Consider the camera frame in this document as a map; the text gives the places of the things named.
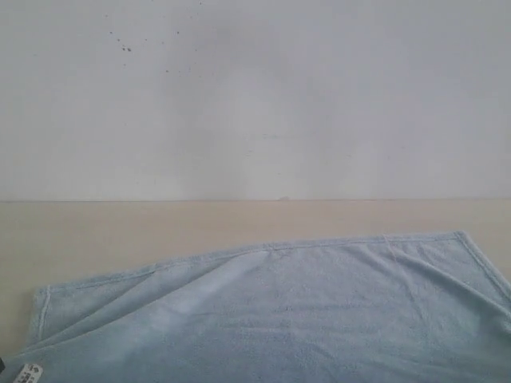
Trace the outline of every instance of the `fabric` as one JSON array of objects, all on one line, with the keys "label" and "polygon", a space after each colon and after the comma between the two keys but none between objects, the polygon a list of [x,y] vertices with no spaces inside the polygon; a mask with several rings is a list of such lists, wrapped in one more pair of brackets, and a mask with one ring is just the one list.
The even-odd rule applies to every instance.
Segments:
[{"label": "fabric", "polygon": [[48,286],[39,383],[509,382],[511,286],[462,232],[273,243]]}]

